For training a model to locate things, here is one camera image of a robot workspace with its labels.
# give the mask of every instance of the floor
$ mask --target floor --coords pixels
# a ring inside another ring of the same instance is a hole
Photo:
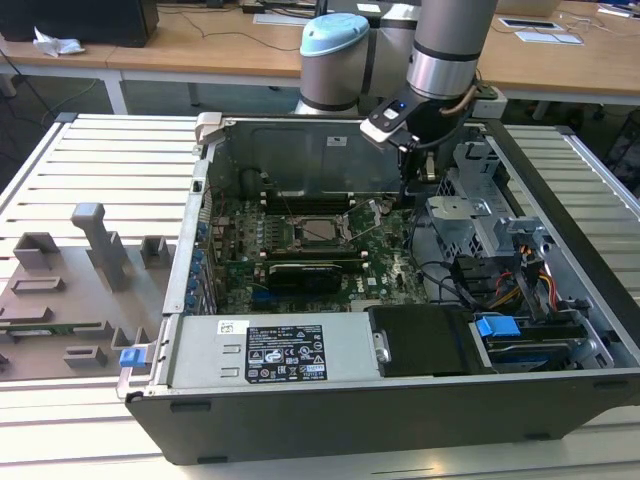
[[[11,180],[22,162],[37,145],[43,132],[51,125],[45,107],[29,85],[14,77],[17,95],[3,101],[0,98],[0,190]],[[111,113],[104,85],[87,79],[30,77],[30,84],[54,111],[78,113]],[[235,85],[198,86],[201,105],[192,107],[186,84],[169,82],[127,82],[129,110],[137,115],[197,115],[202,111],[233,113],[287,113],[298,100],[298,90]],[[68,98],[71,100],[54,108]],[[541,122],[531,119],[532,104],[510,102],[503,122],[506,124],[566,125],[568,115],[579,110],[576,105],[552,105]],[[584,107],[581,139],[599,157],[604,158],[625,121],[628,107],[607,106],[602,120],[592,118],[595,106]]]

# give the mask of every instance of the sticker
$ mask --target sticker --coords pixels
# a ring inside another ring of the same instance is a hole
[[[249,328],[249,320],[220,320],[218,335],[244,335]]]
[[[327,360],[321,325],[248,327],[246,332],[247,382],[305,382],[327,379]]]
[[[361,12],[380,13],[380,7],[370,3],[358,3],[358,10]]]
[[[327,137],[327,147],[346,147],[347,137]]]

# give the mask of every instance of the computer case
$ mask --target computer case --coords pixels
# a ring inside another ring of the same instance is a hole
[[[144,47],[158,24],[156,0],[0,0],[0,33],[31,41],[33,27],[57,38]]]

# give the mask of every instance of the motherboard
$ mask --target motherboard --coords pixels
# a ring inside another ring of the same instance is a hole
[[[428,301],[406,248],[411,209],[391,199],[212,203],[206,259],[216,313],[357,312]]]

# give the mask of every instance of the yellow wire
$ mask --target yellow wire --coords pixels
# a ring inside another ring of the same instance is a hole
[[[497,300],[495,303],[489,305],[489,308],[499,307],[500,305],[503,305],[504,303],[508,302],[509,300],[511,300],[512,298],[516,297],[519,294],[520,294],[520,288],[516,288],[515,290],[512,290],[504,297]]]

